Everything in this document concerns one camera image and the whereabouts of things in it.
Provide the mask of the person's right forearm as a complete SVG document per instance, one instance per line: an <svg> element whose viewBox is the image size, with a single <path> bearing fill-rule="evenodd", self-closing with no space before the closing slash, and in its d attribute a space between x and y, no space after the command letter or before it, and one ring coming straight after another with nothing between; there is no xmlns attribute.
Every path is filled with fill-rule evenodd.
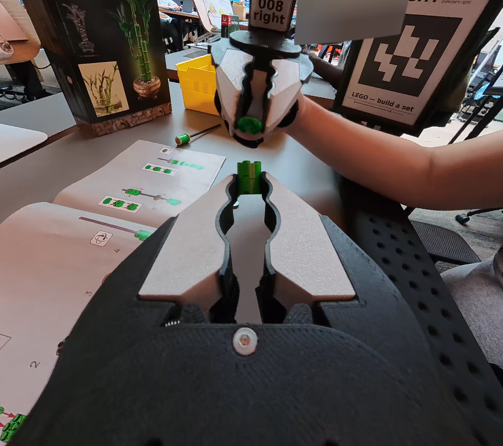
<svg viewBox="0 0 503 446"><path fill-rule="evenodd" d="M298 100L287 135L350 181L420 209L502 207L502 131L422 147Z"/></svg>

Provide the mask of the open instruction booklet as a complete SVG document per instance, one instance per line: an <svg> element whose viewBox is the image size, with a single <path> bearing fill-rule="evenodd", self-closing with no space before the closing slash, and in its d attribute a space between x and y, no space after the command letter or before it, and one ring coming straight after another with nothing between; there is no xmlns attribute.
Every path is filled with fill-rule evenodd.
<svg viewBox="0 0 503 446"><path fill-rule="evenodd" d="M1 445L38 400L66 336L104 279L210 189L225 157L136 141L1 224Z"/></svg>

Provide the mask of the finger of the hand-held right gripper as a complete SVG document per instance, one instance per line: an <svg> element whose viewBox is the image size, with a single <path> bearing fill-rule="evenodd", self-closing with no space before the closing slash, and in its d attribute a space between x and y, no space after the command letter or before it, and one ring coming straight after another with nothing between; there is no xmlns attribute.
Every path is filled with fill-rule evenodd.
<svg viewBox="0 0 503 446"><path fill-rule="evenodd" d="M290 112L302 87L300 64L292 59L274 59L272 88L266 93L267 117L263 135L271 135Z"/></svg>
<svg viewBox="0 0 503 446"><path fill-rule="evenodd" d="M221 115L229 125L229 133L237 137L252 137L242 131L238 121L246 117L253 96L251 81L255 57L243 51L227 49L221 63L216 67L216 81Z"/></svg>

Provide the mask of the green round plate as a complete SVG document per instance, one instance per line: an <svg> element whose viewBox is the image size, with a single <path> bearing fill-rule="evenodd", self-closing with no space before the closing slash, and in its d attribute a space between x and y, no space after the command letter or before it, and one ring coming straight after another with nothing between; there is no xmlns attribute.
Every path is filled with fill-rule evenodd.
<svg viewBox="0 0 503 446"><path fill-rule="evenodd" d="M248 135L259 135L263 131L263 125L261 121L250 116L241 117L237 121L236 127L239 132Z"/></svg>

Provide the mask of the person's grey pants leg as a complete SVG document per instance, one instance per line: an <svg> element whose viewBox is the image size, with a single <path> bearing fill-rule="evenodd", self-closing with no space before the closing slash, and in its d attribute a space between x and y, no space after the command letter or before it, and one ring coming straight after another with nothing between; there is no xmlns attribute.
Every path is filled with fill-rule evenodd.
<svg viewBox="0 0 503 446"><path fill-rule="evenodd" d="M483 262L451 268L441 277L488 362L502 367L502 247Z"/></svg>

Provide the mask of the black bamboo set box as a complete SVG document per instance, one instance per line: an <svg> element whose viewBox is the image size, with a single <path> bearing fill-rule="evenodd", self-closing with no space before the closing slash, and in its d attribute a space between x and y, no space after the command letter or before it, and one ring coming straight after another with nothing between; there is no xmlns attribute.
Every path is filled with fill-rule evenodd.
<svg viewBox="0 0 503 446"><path fill-rule="evenodd" d="M44 46L79 126L97 136L172 112L156 0L41 0Z"/></svg>

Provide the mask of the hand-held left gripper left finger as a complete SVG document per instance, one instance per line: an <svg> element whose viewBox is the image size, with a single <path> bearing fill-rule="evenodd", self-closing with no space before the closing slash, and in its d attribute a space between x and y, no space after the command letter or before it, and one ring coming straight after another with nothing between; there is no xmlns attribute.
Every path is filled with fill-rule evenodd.
<svg viewBox="0 0 503 446"><path fill-rule="evenodd" d="M237 188L237 175L229 175L179 213L139 290L141 300L197 304L210 321L236 323L239 285L226 233Z"/></svg>

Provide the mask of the black perforated panel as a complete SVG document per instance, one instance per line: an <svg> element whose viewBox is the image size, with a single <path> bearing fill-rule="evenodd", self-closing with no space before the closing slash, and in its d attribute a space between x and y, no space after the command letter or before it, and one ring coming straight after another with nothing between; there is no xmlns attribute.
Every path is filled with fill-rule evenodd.
<svg viewBox="0 0 503 446"><path fill-rule="evenodd" d="M347 234L406 300L476 445L502 445L502 386L401 205L337 174Z"/></svg>

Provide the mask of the green lego cylinder brick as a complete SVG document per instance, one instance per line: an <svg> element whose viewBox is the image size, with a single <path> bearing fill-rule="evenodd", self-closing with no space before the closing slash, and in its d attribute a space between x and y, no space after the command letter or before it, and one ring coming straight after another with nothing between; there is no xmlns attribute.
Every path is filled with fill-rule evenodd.
<svg viewBox="0 0 503 446"><path fill-rule="evenodd" d="M261 161L237 163L237 192L239 196L261 194Z"/></svg>

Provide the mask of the green-tipped black axle rod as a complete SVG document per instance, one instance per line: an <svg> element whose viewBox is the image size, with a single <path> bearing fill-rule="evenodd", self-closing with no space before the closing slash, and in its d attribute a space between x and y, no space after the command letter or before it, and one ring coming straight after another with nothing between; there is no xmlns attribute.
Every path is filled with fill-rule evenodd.
<svg viewBox="0 0 503 446"><path fill-rule="evenodd" d="M190 141L192 141L192 139L194 138L197 138L201 135L204 135L204 134L207 134L207 133L210 133L211 131L217 129L217 128L220 128L221 127L221 124L216 124L214 126L211 126L209 128L205 128L201 131L198 131L198 132L195 132L195 133L192 133L192 134L181 134L181 135L177 135L175 137L175 142L176 142L176 146L177 147L181 147L181 146L184 146L186 144L188 144Z"/></svg>

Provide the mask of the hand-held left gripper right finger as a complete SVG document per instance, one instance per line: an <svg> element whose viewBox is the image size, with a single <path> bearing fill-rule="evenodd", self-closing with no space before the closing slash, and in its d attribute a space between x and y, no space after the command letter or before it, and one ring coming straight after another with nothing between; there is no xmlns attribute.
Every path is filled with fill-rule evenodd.
<svg viewBox="0 0 503 446"><path fill-rule="evenodd" d="M270 173L261 173L266 241L260 280L263 323L282 323L296 304L348 302L355 289L329 236L322 216Z"/></svg>

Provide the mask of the grey desk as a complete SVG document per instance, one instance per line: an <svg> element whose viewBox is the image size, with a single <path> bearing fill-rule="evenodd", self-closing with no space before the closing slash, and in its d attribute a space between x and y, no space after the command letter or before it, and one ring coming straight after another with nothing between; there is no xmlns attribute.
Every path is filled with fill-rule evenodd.
<svg viewBox="0 0 503 446"><path fill-rule="evenodd" d="M169 83L172 113L133 128L93 137L79 127L68 128L44 144L1 164L1 221L20 208L51 202L67 186L103 167L135 141L174 145L174 138L195 133L219 122L216 116L185 110L179 84ZM278 134L256 150L242 147L222 128L196 137L188 148L224 156L215 183L236 172L237 162L259 160L287 189L320 214L343 225L336 177L291 137ZM264 223L264 204L258 196L239 198L234 225L227 233L233 271L240 286L236 311L239 323L261 323L255 288L262 275L264 246L270 235Z"/></svg>

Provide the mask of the yellow storage bin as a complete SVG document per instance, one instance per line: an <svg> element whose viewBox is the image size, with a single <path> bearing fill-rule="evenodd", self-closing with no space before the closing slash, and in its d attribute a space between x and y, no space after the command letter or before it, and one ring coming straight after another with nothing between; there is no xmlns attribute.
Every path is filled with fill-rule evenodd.
<svg viewBox="0 0 503 446"><path fill-rule="evenodd" d="M186 110L219 116L214 103L217 91L216 72L211 55L177 63L179 84Z"/></svg>

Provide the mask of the black framed marker sign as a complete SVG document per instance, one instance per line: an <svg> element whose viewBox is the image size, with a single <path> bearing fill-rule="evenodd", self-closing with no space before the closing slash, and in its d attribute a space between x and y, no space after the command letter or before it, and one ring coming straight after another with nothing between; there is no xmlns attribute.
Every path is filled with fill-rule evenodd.
<svg viewBox="0 0 503 446"><path fill-rule="evenodd" d="M352 41L332 110L368 128L419 136L446 124L502 0L409 0L401 32Z"/></svg>

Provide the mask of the black mesh chair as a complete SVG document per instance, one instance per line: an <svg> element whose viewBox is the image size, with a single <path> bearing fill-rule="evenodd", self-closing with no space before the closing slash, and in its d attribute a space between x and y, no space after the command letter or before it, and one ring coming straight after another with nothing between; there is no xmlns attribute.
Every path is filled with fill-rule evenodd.
<svg viewBox="0 0 503 446"><path fill-rule="evenodd" d="M434 263L467 265L481 262L458 233L429 223L411 221L411 224Z"/></svg>

